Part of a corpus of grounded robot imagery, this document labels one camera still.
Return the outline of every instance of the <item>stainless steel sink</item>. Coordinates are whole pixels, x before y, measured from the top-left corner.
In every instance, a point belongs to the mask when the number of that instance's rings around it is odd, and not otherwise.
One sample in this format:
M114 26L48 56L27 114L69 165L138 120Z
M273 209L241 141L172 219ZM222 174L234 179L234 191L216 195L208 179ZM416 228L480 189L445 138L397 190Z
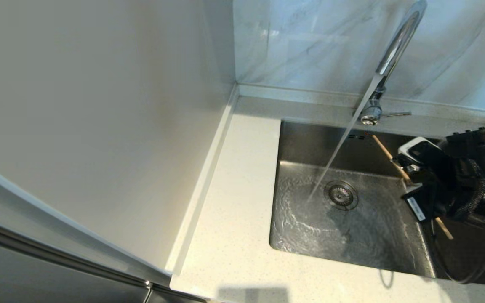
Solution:
M435 245L458 274L485 252L485 231L446 221L455 240L419 224L402 200L406 186L369 134L352 130L320 187L308 199L343 128L283 121L269 243L275 249L446 278L432 258ZM391 151L412 139L373 133ZM485 274L477 281L485 283Z

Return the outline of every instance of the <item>kitchen faucet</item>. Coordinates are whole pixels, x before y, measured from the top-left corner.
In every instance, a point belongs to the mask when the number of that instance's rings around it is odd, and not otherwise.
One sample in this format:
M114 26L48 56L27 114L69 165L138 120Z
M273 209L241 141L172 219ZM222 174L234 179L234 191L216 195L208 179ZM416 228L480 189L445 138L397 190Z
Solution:
M400 27L397 29L383 59L381 59L381 62L376 69L376 73L382 75L383 78L371 94L370 99L368 100L368 105L366 105L365 109L363 109L360 114L360 122L362 122L362 124L376 125L381 117L410 115L410 112L382 114L381 103L379 100L381 100L381 96L385 93L385 83L389 78L389 75L396 67L405 48L413 37L427 5L426 0L416 1L404 16L402 23L400 23Z

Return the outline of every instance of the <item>running water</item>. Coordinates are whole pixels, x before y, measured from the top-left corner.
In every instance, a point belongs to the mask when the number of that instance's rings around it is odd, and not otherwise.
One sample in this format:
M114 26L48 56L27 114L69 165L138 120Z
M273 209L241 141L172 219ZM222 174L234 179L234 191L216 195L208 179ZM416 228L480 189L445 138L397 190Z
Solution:
M362 110L364 109L364 106L366 106L366 103L368 103L368 100L370 99L370 96L372 96L372 93L376 89L377 85L379 85L379 82L381 82L381 79L383 78L382 75L375 74L372 82L370 83L370 86L368 87L368 90L366 91L366 94L364 94L364 97L362 98L362 101L360 102L360 105L357 107L357 110L354 112L353 118L349 122L348 126L345 128L345 131L342 135L342 138L338 142L338 145L336 146L336 149L334 150L333 156L330 157L329 163L327 163L327 166L325 167L325 170L323 171L323 174L317 179L317 183L314 186L314 189L312 189L312 192L310 193L310 196L308 197L308 200L306 200L306 203L312 199L314 196L317 188L321 184L321 181L323 181L323 178L325 177L325 174L327 174L327 171L330 168L330 165L333 163L334 158L336 157L336 154L338 154L338 151L342 147L343 142L345 141L345 138L347 138L348 134L351 132L351 129L354 126L354 123L357 122L358 116L360 116L360 113L362 113Z

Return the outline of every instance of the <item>white countertop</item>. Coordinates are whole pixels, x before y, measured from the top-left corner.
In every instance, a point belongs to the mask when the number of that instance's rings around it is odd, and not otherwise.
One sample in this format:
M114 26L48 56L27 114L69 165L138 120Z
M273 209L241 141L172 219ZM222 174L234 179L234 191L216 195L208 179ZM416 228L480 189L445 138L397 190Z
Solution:
M278 251L268 243L281 119L346 125L352 109L241 97L190 249L171 288L237 303L485 302L460 285ZM443 137L479 125L431 117L383 119L372 130Z

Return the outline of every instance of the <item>drain strainer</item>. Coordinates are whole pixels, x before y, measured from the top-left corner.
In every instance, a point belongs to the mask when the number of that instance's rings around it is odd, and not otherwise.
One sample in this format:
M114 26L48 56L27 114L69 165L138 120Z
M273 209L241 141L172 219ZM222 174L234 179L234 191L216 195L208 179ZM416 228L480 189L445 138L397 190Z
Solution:
M332 181L325 186L325 197L337 209L351 210L357 206L358 195L356 190L343 181Z

